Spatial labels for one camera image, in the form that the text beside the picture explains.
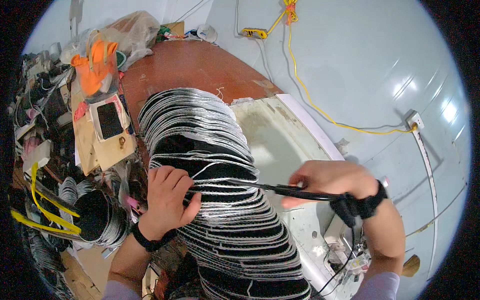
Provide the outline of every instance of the black wrist strap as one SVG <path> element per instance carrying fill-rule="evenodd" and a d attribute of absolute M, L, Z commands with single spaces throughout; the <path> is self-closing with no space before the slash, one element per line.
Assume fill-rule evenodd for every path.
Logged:
<path fill-rule="evenodd" d="M 377 211 L 377 206 L 383 201 L 383 199 L 388 198 L 384 186 L 379 180 L 377 181 L 377 194 L 375 196 L 369 196 L 365 199 L 361 199 L 357 202 L 357 210 L 362 220 L 373 217 L 375 215 L 375 212 Z"/>
<path fill-rule="evenodd" d="M 374 216 L 377 206 L 386 198 L 388 198 L 387 192 L 382 183 L 378 181 L 378 192 L 375 196 L 355 199 L 350 193 L 345 193 L 340 195 L 338 200 L 330 201 L 330 207 L 348 227 L 353 228 L 356 216 L 360 216 L 362 220 Z"/>
<path fill-rule="evenodd" d="M 132 234 L 137 240 L 137 242 L 147 250 L 147 252 L 155 252 L 158 249 L 162 248 L 163 245 L 167 244 L 174 237 L 177 236 L 177 231 L 172 229 L 168 231 L 161 240 L 147 240 L 144 235 L 140 232 L 138 228 L 138 222 L 135 223 L 132 227 Z"/>

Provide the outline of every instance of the left hand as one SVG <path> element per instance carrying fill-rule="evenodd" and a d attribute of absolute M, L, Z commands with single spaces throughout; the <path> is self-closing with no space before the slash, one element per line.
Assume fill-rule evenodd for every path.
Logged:
<path fill-rule="evenodd" d="M 161 240 L 171 229 L 193 221 L 201 206 L 198 192 L 187 208 L 183 199 L 193 180 L 185 170 L 162 166 L 148 171 L 148 211 L 140 217 L 138 228 L 147 240 Z"/>

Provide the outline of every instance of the hand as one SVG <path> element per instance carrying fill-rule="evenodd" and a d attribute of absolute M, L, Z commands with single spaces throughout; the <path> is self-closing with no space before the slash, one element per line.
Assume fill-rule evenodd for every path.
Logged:
<path fill-rule="evenodd" d="M 362 166 L 348 161 L 310 160 L 290 177 L 289 185 L 298 185 L 307 192 L 325 192 L 330 194 L 351 193 L 357 199 L 375 196 L 378 182 Z M 284 208 L 311 202 L 311 200 L 285 197 Z"/>
<path fill-rule="evenodd" d="M 196 193 L 184 209 L 183 199 L 192 185 L 185 170 L 162 166 L 148 171 L 148 211 L 138 223 L 147 240 L 161 240 L 167 231 L 192 222 L 200 210 L 202 196 Z"/>

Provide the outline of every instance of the scissors handle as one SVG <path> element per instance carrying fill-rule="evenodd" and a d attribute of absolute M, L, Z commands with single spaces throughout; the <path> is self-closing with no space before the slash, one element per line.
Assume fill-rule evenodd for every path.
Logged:
<path fill-rule="evenodd" d="M 300 199 L 307 199 L 307 200 L 314 200 L 314 201 L 335 201 L 338 199 L 340 195 L 335 194 L 327 194 L 327 193 L 314 193 L 314 192 L 306 192 L 303 191 L 299 186 L 290 186 L 290 185 L 283 185 L 279 184 L 274 189 L 276 194 L 300 198 Z"/>

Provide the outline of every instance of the orange bag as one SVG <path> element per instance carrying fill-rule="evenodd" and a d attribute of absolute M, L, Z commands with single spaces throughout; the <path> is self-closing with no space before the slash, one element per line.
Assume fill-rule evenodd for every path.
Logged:
<path fill-rule="evenodd" d="M 90 38 L 95 40 L 90 46 Z M 108 91 L 111 84 L 118 81 L 117 50 L 118 43 L 108 42 L 105 35 L 98 30 L 92 31 L 86 43 L 87 57 L 80 54 L 72 57 L 70 65 L 75 67 L 80 79 L 84 97 L 95 94 L 98 90 Z"/>

